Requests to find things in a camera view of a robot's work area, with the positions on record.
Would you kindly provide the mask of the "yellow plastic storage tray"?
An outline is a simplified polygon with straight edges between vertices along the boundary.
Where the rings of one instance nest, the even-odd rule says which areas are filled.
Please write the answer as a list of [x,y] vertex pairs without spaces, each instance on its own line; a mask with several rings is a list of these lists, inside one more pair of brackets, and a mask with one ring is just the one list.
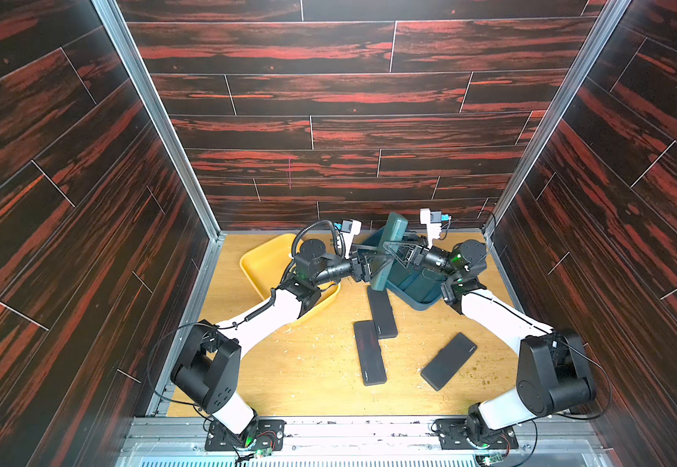
[[[270,289],[276,288],[280,284],[282,274],[291,261],[291,246],[295,237],[294,233],[279,235],[250,250],[240,258],[239,266],[241,270],[263,300],[268,301],[270,299]],[[336,301],[339,292],[340,286],[338,284],[330,286],[322,293],[316,306],[301,318],[295,318],[292,315],[288,316],[272,307],[252,319],[250,324],[275,324],[276,322],[291,324],[295,321],[310,319],[312,316],[320,313],[320,311],[323,311],[323,309],[330,307]]]

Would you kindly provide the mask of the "green pencil case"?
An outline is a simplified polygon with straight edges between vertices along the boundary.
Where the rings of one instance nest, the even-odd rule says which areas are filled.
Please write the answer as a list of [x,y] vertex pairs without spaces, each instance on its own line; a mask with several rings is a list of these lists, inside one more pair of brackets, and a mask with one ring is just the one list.
[[375,257],[370,263],[372,271],[370,286],[373,290],[385,289],[395,255],[401,246],[407,227],[408,220],[404,216],[396,212],[389,214],[375,251]]

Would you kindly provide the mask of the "black pencil case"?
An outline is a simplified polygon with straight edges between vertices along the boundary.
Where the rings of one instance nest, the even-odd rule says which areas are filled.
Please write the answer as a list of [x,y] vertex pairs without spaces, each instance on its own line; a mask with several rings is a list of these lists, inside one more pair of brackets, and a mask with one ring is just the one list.
[[371,308],[377,338],[379,340],[394,339],[398,337],[399,331],[395,321],[393,309],[385,289],[375,291],[369,287],[367,296]]
[[458,333],[421,370],[422,379],[436,391],[442,390],[477,349],[473,341]]
[[357,321],[353,323],[353,329],[364,385],[385,384],[387,374],[375,322],[373,320]]

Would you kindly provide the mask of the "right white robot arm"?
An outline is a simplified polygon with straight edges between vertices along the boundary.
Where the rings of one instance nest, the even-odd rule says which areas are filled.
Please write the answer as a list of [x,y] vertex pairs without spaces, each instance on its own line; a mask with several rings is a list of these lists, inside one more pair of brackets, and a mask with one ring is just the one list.
[[418,239],[400,246],[397,258],[407,268],[437,274],[445,303],[484,326],[517,356],[514,387],[469,409],[471,440],[595,400],[582,338],[520,313],[480,283],[479,274],[486,269],[484,243],[464,241],[445,251]]

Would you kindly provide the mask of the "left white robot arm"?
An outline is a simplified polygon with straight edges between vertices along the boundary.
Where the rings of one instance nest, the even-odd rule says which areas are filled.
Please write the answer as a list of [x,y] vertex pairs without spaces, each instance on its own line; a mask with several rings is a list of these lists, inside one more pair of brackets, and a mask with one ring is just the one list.
[[246,444],[255,437],[257,412],[237,393],[242,358],[279,328],[311,311],[321,286],[350,277],[369,282],[377,249],[358,245],[346,255],[309,239],[292,252],[280,284],[259,305],[229,321],[195,323],[171,371],[171,381],[194,403]]

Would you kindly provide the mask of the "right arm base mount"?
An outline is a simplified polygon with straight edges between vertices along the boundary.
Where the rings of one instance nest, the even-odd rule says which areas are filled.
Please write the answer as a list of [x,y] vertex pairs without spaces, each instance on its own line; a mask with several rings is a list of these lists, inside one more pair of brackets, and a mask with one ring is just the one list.
[[438,418],[432,422],[431,431],[437,436],[444,451],[452,449],[511,451],[519,447],[519,441],[512,426],[491,429],[478,420]]

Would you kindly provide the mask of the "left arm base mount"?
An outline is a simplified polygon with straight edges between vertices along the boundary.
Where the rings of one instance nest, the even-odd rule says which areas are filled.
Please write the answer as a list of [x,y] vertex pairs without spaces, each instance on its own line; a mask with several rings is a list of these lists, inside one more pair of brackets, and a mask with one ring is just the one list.
[[278,418],[254,418],[237,434],[218,420],[211,422],[204,444],[206,451],[246,451],[270,455],[281,451],[286,421]]

